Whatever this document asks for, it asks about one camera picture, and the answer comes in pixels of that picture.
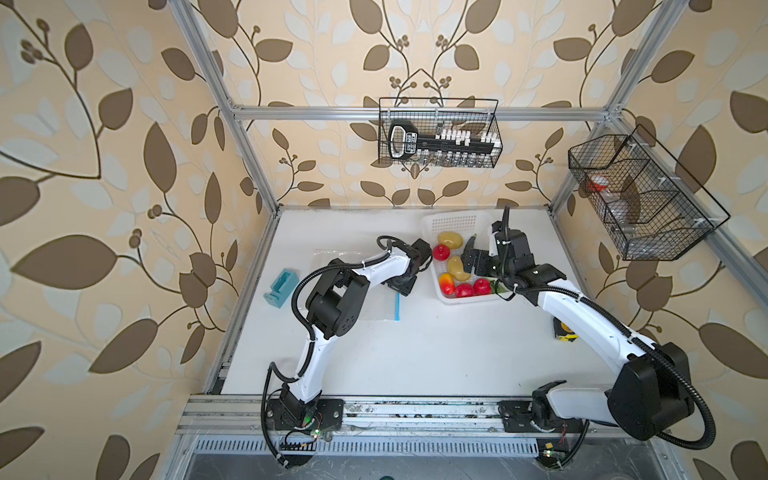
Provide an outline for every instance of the white plastic basket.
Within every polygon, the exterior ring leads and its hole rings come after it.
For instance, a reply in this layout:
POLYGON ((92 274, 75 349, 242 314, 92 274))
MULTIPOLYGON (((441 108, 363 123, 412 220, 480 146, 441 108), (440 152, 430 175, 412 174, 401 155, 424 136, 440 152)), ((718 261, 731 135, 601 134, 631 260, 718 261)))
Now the white plastic basket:
MULTIPOLYGON (((441 232, 456 232, 459 235, 462 236, 464 239, 464 243, 462 244, 461 248, 451 250, 451 257, 454 255, 461 255, 464 251, 464 247, 467 244, 467 240, 472 235, 477 235, 477 238, 475 239, 475 248, 479 248, 481 250, 487 250, 489 245, 489 238, 488 235, 491 231, 491 224, 493 223, 493 217, 491 217, 491 214, 488 212, 485 212, 483 210, 467 210, 462 212, 449 212, 447 214, 436 214, 436 215, 427 215, 426 217, 422 218, 422 238, 429 242, 429 246, 434 249, 437 244, 437 236, 441 232)), ((456 298, 455 295, 453 296, 445 296, 442 294, 442 291, 440 290, 440 284, 438 283, 438 279, 443 273, 448 272, 448 262, 447 261, 438 261, 435 259, 432 259, 432 265, 429 267, 430 275, 432 276, 432 281, 435 284, 435 291, 437 292, 437 297, 440 299, 441 302, 445 303, 446 305, 458 305, 460 303, 474 303, 474 302, 488 302, 491 300, 500 300, 498 295, 479 295, 479 296, 465 296, 462 298, 456 298)), ((469 280, 466 282, 456 282, 458 285, 459 283, 471 283, 474 284, 475 281, 481 278, 479 276, 476 276, 475 274, 472 274, 472 277, 470 277, 469 280)))

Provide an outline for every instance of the wire basket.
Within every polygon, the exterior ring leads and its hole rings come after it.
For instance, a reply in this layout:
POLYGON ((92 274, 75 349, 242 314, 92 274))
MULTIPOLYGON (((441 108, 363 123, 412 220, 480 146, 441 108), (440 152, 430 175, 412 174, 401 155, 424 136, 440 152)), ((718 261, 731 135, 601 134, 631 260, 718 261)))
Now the wire basket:
POLYGON ((642 125, 572 147, 568 168, 624 260, 676 260, 730 218, 642 125), (673 174, 650 155, 655 145, 672 160, 673 174), (710 205, 706 213, 700 204, 710 205))
POLYGON ((504 148, 497 106, 490 99, 380 98, 379 163, 493 168, 504 148))

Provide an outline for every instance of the plastic bag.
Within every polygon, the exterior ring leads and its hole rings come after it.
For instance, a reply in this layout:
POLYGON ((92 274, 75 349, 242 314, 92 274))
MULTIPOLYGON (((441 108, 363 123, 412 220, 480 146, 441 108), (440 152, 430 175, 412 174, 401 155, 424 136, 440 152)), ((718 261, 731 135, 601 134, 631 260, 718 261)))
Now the plastic bag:
MULTIPOLYGON (((371 250, 368 252, 315 250, 312 254, 312 266, 310 269, 315 271, 322 266, 328 265, 335 258, 344 263, 359 263, 361 260, 380 255, 381 253, 381 250, 371 250)), ((392 290, 383 283, 371 285, 368 288, 366 300, 362 303, 358 320, 400 320, 398 296, 399 294, 395 290, 392 290)), ((300 310, 306 315, 306 309, 303 308, 303 305, 300 310)))

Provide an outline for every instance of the black tool holder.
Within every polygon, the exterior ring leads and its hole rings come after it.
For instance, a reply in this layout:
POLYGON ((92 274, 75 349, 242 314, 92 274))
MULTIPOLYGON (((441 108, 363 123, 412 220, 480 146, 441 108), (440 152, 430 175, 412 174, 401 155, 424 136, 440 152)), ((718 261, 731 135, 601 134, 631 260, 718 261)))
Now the black tool holder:
POLYGON ((498 100, 379 99, 379 162, 493 168, 504 145, 498 100))

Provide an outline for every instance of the plastic fruit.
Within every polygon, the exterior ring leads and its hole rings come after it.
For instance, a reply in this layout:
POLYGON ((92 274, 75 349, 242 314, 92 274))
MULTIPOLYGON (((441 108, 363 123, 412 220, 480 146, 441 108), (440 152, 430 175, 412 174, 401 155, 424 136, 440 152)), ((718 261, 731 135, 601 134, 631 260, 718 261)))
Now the plastic fruit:
POLYGON ((442 232, 437 236, 437 241, 446 245, 451 250, 459 248, 464 244, 462 236, 455 232, 442 232))
POLYGON ((456 297, 462 298, 464 296, 474 296, 475 289, 469 283, 460 283, 456 286, 456 297))
POLYGON ((491 293, 491 282, 487 278, 478 278, 475 281, 475 295, 489 295, 491 293))
POLYGON ((437 283, 440 285, 440 290, 445 296, 453 295, 456 291, 456 287, 453 283, 453 277, 450 273, 443 273, 438 279, 437 283))
POLYGON ((435 258, 435 260, 447 260, 448 257, 451 256, 451 249, 448 248, 447 245, 443 245, 440 243, 435 249, 432 251, 432 256, 435 258))
POLYGON ((448 259, 448 273, 459 282, 466 282, 472 276, 464 271, 464 262, 456 255, 448 259))

